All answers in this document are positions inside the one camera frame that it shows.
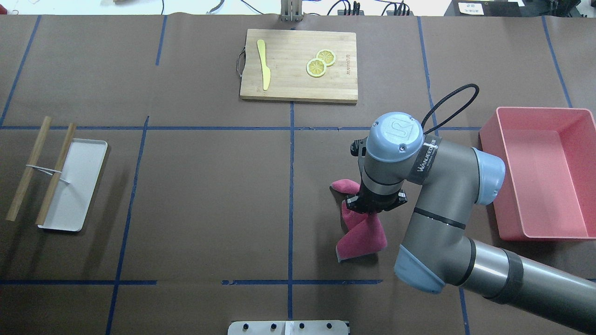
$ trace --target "robotic arm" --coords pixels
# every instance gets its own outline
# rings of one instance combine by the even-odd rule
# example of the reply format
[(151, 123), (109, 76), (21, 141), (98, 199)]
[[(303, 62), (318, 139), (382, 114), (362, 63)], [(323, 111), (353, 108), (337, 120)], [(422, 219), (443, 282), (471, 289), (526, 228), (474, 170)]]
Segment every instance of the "robotic arm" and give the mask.
[(505, 164), (476, 148), (424, 135), (406, 113), (387, 113), (352, 144), (361, 187), (346, 205), (359, 213), (406, 202), (404, 180), (422, 185), (395, 273), (438, 294), (446, 284), (509, 304), (585, 333), (596, 333), (596, 283), (464, 236), (472, 205), (491, 203)]

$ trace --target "yellow knife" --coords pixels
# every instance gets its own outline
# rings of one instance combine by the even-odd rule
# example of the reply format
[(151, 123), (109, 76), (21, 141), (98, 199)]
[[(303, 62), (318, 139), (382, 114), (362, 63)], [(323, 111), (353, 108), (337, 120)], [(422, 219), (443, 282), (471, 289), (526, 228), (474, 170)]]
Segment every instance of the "yellow knife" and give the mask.
[(265, 41), (262, 39), (257, 40), (257, 49), (259, 50), (259, 57), (261, 59), (261, 70), (263, 71), (263, 91), (269, 89), (269, 83), (271, 81), (271, 70), (267, 67), (265, 61)]

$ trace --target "lemon slice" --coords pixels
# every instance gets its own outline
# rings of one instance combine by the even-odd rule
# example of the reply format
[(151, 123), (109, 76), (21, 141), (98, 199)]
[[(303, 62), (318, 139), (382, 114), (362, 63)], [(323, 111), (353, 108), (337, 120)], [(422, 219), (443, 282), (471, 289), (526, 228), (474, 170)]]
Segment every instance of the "lemon slice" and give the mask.
[(327, 71), (327, 65), (319, 58), (313, 58), (306, 63), (306, 72), (315, 78), (324, 75), (325, 71)]
[(317, 52), (316, 57), (325, 62), (325, 65), (332, 66), (335, 64), (336, 56), (335, 52), (329, 49), (323, 49)]

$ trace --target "pink cloth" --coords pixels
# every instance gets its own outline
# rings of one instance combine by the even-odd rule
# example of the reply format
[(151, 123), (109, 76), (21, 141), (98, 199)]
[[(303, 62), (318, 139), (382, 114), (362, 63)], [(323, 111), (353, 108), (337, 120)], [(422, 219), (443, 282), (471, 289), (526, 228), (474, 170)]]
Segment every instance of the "pink cloth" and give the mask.
[[(360, 185), (349, 179), (341, 179), (331, 184), (331, 188), (346, 194), (356, 194)], [(342, 218), (348, 232), (337, 243), (337, 261), (377, 253), (387, 247), (385, 231), (376, 213), (360, 214), (349, 210), (342, 202)]]

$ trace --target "white label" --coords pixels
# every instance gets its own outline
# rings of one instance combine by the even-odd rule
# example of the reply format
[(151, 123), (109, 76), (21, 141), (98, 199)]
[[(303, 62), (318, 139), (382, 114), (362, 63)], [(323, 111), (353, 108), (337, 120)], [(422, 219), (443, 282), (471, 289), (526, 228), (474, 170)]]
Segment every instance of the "white label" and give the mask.
[(460, 6), (461, 14), (484, 15), (482, 4), (469, 4), (466, 2), (458, 2), (457, 4)]

